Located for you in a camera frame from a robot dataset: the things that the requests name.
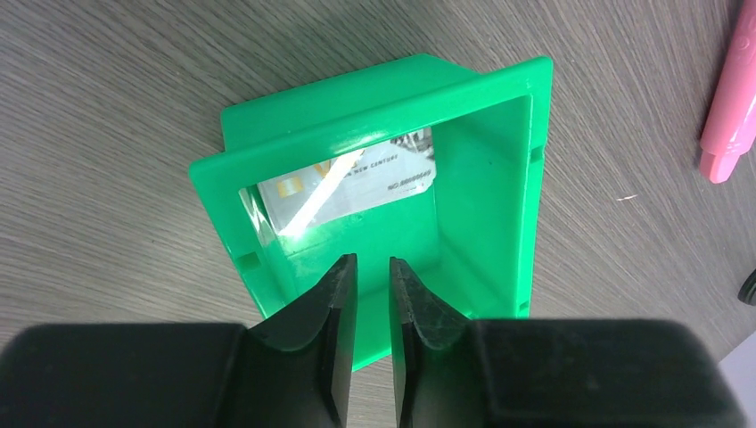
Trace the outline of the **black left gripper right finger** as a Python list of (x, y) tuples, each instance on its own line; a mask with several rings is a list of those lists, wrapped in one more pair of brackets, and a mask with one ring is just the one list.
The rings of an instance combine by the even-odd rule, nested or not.
[(400, 427), (744, 427), (716, 362), (659, 319), (470, 319), (390, 260)]

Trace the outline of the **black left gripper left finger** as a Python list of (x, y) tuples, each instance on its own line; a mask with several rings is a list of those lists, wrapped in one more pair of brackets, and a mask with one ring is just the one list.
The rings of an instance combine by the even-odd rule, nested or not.
[(342, 427), (357, 258), (273, 316), (231, 323), (45, 324), (1, 355), (4, 427)]

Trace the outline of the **white VIP card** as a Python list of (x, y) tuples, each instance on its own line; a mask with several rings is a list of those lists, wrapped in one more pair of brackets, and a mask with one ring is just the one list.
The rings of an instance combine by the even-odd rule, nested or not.
[(315, 164), (313, 168), (320, 176), (321, 181), (294, 214), (291, 221), (281, 230), (281, 235), (300, 235), (336, 191), (354, 162), (352, 155), (342, 155), (333, 160)]

